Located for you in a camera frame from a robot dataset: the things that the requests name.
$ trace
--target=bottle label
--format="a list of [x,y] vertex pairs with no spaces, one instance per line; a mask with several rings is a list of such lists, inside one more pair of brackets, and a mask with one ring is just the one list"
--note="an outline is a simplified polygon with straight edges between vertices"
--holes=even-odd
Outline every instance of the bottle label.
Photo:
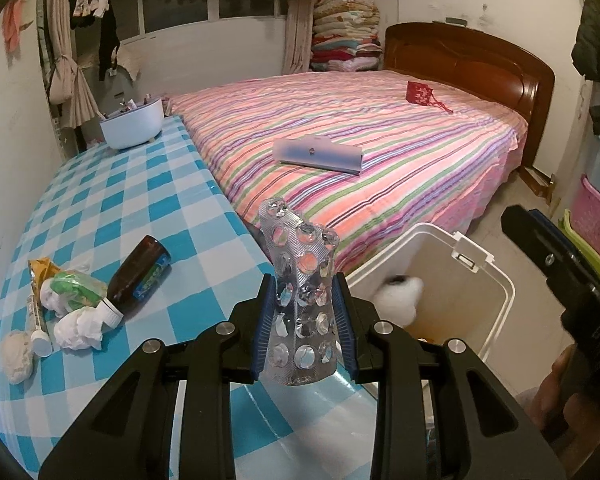
[[140,283],[138,283],[138,286],[136,286],[136,289],[133,291],[133,296],[136,300],[144,300],[144,297],[149,290],[151,290],[152,286],[154,286],[155,282],[158,281],[158,278],[160,278],[169,263],[169,257],[166,254],[161,254],[160,258],[157,259],[151,269],[149,269],[149,272],[144,276]]

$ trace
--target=metal screw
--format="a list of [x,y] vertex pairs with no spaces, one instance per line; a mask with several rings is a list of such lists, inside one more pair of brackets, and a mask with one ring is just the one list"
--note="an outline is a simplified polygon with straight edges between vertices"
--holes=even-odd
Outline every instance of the metal screw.
[[235,325],[230,321],[223,321],[216,325],[216,333],[220,335],[232,334],[235,330]]
[[449,350],[451,350],[454,354],[461,354],[466,350],[466,345],[459,339],[452,339],[451,341],[449,341],[447,346],[449,347]]
[[142,343],[142,351],[145,354],[155,354],[161,346],[162,343],[157,339],[148,339],[147,341]]
[[388,321],[378,321],[374,325],[374,330],[379,334],[387,335],[394,331],[394,326]]

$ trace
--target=green basket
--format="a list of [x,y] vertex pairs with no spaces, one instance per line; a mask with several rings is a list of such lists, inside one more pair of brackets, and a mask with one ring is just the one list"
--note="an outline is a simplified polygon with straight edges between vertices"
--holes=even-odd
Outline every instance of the green basket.
[[560,226],[560,230],[572,241],[580,252],[584,254],[584,257],[591,264],[591,267],[593,267],[598,276],[600,276],[600,255],[571,228],[571,211],[568,209],[564,210],[564,217],[560,219],[558,225]]

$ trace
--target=bed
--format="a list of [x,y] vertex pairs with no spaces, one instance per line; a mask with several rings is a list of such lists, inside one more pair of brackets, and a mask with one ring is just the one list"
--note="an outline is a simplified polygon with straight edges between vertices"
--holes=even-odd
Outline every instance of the bed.
[[[405,101],[425,80],[453,110]],[[248,80],[173,99],[222,192],[247,223],[283,196],[341,238],[351,272],[416,222],[465,232],[510,172],[530,166],[554,74],[507,41],[442,23],[386,32],[384,70]],[[362,147],[360,176],[283,165],[274,139],[307,134]]]

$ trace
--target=pink basket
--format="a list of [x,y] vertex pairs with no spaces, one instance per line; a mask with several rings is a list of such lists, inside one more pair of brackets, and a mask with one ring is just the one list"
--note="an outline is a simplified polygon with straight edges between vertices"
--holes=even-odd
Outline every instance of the pink basket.
[[600,193],[586,175],[581,184],[571,212],[571,226],[600,255]]

